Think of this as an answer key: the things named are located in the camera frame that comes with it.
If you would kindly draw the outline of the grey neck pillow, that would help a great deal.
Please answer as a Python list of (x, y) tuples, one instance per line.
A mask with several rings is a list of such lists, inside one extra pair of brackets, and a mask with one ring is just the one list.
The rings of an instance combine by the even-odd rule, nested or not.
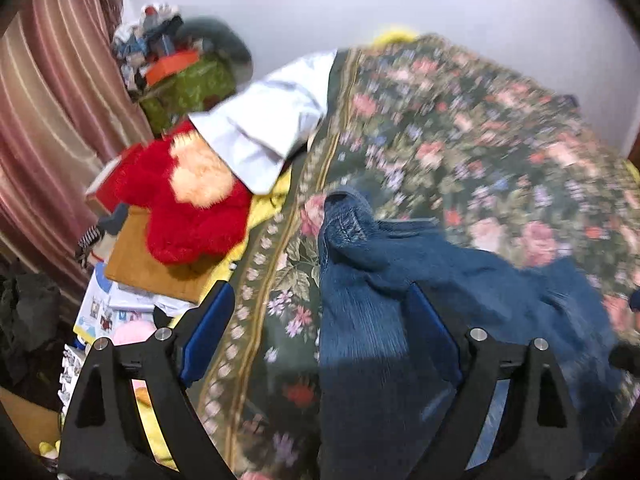
[(199, 41), (205, 52), (216, 54), (232, 65), (253, 65), (252, 55), (244, 41), (218, 18), (185, 18), (176, 31), (176, 39), (186, 44)]

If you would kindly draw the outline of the yellow plush headrest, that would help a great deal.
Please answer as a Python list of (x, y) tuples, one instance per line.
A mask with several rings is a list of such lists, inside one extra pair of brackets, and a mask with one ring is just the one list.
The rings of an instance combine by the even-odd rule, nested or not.
[(404, 26), (390, 26), (384, 29), (372, 41), (372, 46), (382, 48), (389, 44), (406, 44), (416, 40), (420, 34)]

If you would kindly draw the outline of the blue denim jacket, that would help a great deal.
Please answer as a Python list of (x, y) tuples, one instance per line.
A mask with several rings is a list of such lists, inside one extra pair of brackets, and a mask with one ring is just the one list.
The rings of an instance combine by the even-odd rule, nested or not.
[(320, 474), (403, 479), (431, 444), (461, 379), (459, 352), (436, 315), (495, 340), (542, 338), (578, 415), (584, 461), (612, 443), (622, 375), (602, 298), (573, 260), (519, 269), (492, 252), (451, 244), (427, 220), (378, 220), (340, 188), (318, 236)]

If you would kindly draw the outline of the white pillow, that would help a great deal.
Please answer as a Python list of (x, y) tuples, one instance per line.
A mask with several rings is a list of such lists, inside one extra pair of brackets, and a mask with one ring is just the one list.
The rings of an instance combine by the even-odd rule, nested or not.
[(296, 58), (189, 120), (212, 150), (255, 195), (268, 194), (285, 161), (307, 142), (328, 112), (337, 52)]

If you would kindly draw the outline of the yellow fleece blanket left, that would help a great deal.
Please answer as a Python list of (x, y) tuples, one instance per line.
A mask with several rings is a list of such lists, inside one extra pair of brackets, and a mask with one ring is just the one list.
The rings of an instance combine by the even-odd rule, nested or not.
[[(208, 292), (216, 281), (228, 281), (228, 279), (232, 277), (235, 263), (242, 258), (248, 246), (250, 231), (262, 222), (271, 219), (282, 210), (286, 196), (288, 196), (288, 191), (291, 188), (291, 180), (292, 172), (291, 170), (286, 170), (285, 174), (277, 180), (277, 183), (268, 195), (253, 196), (252, 203), (250, 204), (250, 212), (247, 217), (244, 238), (239, 244), (236, 244), (224, 258), (215, 262), (214, 265), (208, 269), (208, 273), (205, 274), (205, 284), (201, 298), (204, 298), (206, 292)], [(168, 446), (160, 431), (160, 424), (153, 412), (148, 388), (142, 385), (142, 382), (134, 382), (134, 394), (137, 398), (142, 425), (155, 460), (165, 467), (176, 470), (175, 462), (170, 455)]]

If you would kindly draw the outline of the red plush toy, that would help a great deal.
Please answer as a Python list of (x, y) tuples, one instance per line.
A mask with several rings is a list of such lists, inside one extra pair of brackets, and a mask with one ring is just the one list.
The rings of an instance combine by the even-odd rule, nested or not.
[(227, 255), (246, 234), (253, 198), (187, 119), (127, 155), (114, 195), (149, 211), (146, 248), (166, 266)]

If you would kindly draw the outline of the green storage box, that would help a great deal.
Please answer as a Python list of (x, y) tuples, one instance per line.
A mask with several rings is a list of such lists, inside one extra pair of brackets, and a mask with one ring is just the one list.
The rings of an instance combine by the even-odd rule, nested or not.
[(228, 65), (219, 58), (204, 58), (146, 90), (138, 103), (153, 136), (160, 138), (187, 114), (210, 110), (235, 94), (236, 83)]

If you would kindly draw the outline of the orange box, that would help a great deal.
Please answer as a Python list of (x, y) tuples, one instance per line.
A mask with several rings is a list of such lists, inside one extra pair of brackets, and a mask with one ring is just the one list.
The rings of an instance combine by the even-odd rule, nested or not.
[(154, 86), (163, 79), (185, 70), (200, 60), (197, 50), (183, 50), (172, 55), (163, 56), (151, 65), (145, 74), (146, 83)]

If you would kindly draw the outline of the green floral bedspread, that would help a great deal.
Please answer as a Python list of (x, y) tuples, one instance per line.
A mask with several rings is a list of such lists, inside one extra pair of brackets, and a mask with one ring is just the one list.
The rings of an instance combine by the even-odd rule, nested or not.
[(639, 338), (639, 187), (567, 96), (427, 35), (339, 53), (329, 113), (282, 210), (250, 234), (235, 311), (198, 392), (209, 437), (244, 479), (307, 479), (326, 192), (363, 178), (378, 218), (432, 218), (450, 242), (516, 266), (572, 257), (613, 328)]

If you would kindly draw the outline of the striped pink curtain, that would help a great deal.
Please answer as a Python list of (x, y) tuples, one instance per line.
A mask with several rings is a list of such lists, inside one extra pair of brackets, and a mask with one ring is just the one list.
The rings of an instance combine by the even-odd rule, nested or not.
[(63, 292), (87, 278), (76, 243), (89, 184), (151, 139), (111, 51), (124, 0), (17, 0), (1, 35), (1, 243)]

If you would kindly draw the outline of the brown cardboard board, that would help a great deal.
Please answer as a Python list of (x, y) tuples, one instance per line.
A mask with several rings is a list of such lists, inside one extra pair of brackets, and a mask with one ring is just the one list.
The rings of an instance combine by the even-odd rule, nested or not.
[(144, 292), (199, 304), (216, 281), (228, 281), (226, 271), (219, 270), (219, 261), (203, 257), (189, 264), (165, 266), (146, 247), (149, 211), (130, 206), (128, 217), (118, 233), (104, 275), (121, 285)]

